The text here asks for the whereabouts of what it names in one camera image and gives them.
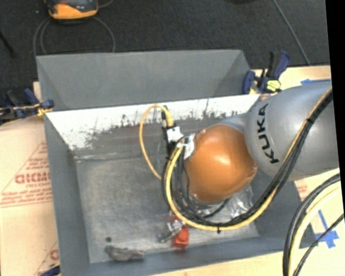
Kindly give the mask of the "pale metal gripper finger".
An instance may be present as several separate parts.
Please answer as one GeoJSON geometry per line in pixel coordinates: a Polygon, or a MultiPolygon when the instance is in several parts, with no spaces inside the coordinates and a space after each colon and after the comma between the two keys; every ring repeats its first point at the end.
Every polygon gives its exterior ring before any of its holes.
{"type": "Polygon", "coordinates": [[[162,231],[162,233],[160,233],[157,236],[157,241],[160,243],[167,242],[171,240],[173,237],[175,237],[177,234],[178,231],[162,231]]]}

